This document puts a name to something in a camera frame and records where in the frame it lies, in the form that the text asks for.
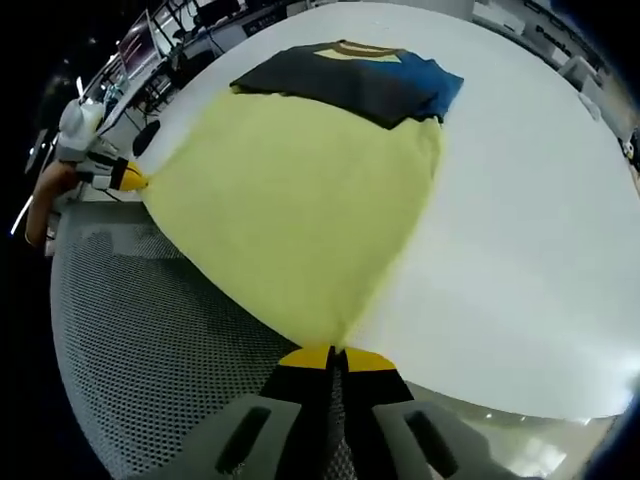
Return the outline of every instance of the computer monitor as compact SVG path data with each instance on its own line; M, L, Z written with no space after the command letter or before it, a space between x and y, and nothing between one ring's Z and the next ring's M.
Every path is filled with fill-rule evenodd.
M120 41L118 52L129 80L142 72L150 63L160 60L160 52L151 31L147 10L140 15Z

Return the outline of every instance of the cable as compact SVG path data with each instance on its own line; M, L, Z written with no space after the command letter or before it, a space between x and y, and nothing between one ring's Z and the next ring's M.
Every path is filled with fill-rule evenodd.
M105 195L109 195L111 198L113 198L116 202L121 202L122 200L120 200L118 197L116 197L115 195L111 195L109 192L107 192L106 190L100 190L102 193L104 193Z
M222 47L220 45L218 45L218 43L213 39L213 37L211 36L211 33L209 32L209 29L207 29L207 34L209 35L209 39L213 42L213 44L218 47L218 50L220 50L222 53L224 53L224 50L222 50Z

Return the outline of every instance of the folded shirt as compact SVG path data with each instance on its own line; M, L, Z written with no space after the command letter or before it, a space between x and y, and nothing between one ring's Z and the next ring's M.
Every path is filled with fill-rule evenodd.
M354 60L367 68L385 72L430 94L431 100L412 114L416 120L436 117L441 123L449 107L462 88L464 79L444 70L433 60L424 60L415 53L361 45L346 40L333 44L310 46L325 58Z
M317 100L392 129L422 112L435 91L365 63L291 48L231 83L248 93L284 93Z

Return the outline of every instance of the desk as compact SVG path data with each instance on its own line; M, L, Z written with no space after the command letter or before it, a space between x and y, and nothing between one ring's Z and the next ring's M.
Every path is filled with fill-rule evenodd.
M138 92L145 88L147 84L154 79L156 73L165 61L165 59L159 59L154 63L145 66L144 70L134 77L134 79L129 83L127 91L124 92L120 99L118 99L118 103L113 107L111 113L109 113L103 124L98 129L98 135L104 135L118 122L124 112L126 112L131 106L131 102Z
M614 135L541 60L426 10L340 3L238 45L162 112L158 169L211 98L279 50L347 38L465 78L430 205L354 346L405 379L523 415L622 412L640 372L640 203Z
M235 15L232 15L231 17L228 17L225 20L216 23L215 25L207 27L207 30L209 31L209 33L213 34L231 25L246 25L247 23L252 22L253 20L256 20L260 17L264 17L279 8L286 8L287 5L291 5L292 3L297 3L299 1L300 0L280 0L279 2L267 5L266 7L262 7L259 9L244 8Z

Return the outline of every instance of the gray mesh surface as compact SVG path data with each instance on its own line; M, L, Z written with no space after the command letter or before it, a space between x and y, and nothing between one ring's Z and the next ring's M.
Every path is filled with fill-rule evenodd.
M51 310L71 406L115 478L165 464L202 418L257 393L295 348L200 274L141 204L65 213Z

